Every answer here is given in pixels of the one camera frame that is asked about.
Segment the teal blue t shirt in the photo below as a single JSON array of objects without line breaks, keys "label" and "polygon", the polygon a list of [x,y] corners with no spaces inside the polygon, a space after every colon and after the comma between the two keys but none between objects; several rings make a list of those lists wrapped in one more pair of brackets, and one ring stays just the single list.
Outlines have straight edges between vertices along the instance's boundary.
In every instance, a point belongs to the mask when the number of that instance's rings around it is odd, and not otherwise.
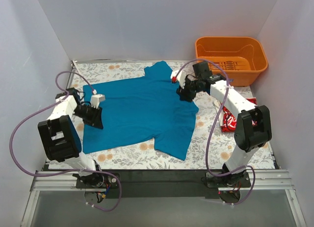
[{"label": "teal blue t shirt", "polygon": [[199,108],[181,101],[172,69],[165,61],[144,69],[138,78],[95,84],[101,102],[103,128],[85,125],[83,151],[93,153],[155,140],[155,150],[185,160]]}]

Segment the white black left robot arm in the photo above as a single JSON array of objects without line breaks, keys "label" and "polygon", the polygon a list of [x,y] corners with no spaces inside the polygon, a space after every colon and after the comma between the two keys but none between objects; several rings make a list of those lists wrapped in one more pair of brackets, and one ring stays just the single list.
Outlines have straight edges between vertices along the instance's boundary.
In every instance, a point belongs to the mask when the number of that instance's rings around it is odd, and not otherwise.
[{"label": "white black left robot arm", "polygon": [[55,99],[57,105],[52,114],[47,120],[38,123],[38,131],[47,158],[76,169],[78,173],[74,177],[85,185],[102,187],[105,176],[99,172],[101,168],[98,163],[83,152],[72,116],[80,117],[87,126],[103,129],[100,103],[105,100],[105,95],[93,91],[90,101],[83,102],[77,89],[68,88]]}]

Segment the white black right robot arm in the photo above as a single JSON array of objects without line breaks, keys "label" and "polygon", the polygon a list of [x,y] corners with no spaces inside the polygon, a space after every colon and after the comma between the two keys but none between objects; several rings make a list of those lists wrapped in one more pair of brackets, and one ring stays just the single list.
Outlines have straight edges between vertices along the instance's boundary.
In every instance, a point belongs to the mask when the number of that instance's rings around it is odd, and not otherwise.
[{"label": "white black right robot arm", "polygon": [[173,71],[170,79],[178,83],[176,90],[181,101],[191,102],[199,92],[206,92],[236,117],[234,130],[235,148],[230,158],[223,164],[221,173],[209,172],[213,179],[233,186],[240,182],[249,168],[253,155],[272,138],[270,111],[265,105],[258,106],[237,92],[230,79],[219,65],[205,59],[195,59],[194,79],[189,79],[183,69]]}]

